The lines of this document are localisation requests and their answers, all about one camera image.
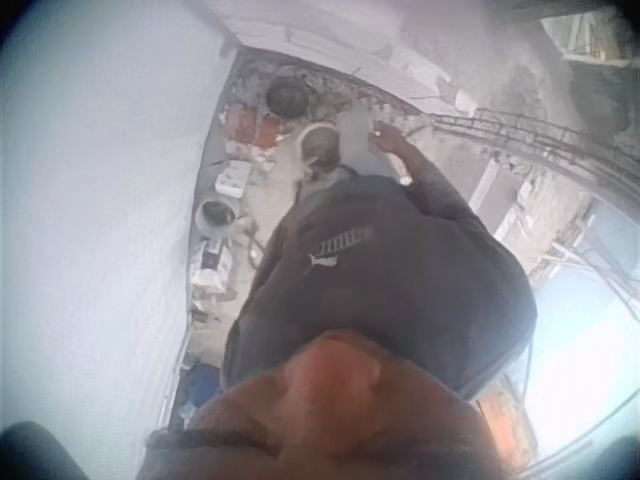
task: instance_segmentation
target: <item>white wall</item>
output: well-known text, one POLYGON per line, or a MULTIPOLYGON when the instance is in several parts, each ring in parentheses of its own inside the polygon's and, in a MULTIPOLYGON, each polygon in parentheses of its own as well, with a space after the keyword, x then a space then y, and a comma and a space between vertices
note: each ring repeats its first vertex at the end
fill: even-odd
POLYGON ((235 50, 180 4, 58 2, 2 64, 2 424, 132 478, 186 329, 187 236, 235 50))

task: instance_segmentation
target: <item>man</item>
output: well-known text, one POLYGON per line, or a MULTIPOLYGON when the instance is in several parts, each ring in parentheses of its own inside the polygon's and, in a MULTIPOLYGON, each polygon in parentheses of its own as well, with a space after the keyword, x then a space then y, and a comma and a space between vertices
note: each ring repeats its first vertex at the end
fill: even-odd
POLYGON ((226 394, 151 439, 140 480, 503 475, 466 401, 532 335, 527 278, 397 129, 377 133, 412 185, 353 158, 302 185, 229 334, 226 394))

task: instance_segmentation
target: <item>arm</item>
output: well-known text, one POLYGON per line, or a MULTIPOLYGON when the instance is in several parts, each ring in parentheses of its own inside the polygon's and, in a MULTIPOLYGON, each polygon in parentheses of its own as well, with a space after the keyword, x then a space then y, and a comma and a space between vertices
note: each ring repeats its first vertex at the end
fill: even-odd
POLYGON ((395 154, 413 178, 409 194, 425 214, 466 223, 486 230, 467 202, 449 183, 442 172, 430 162, 402 132, 390 125, 378 125, 373 143, 382 151, 395 154))

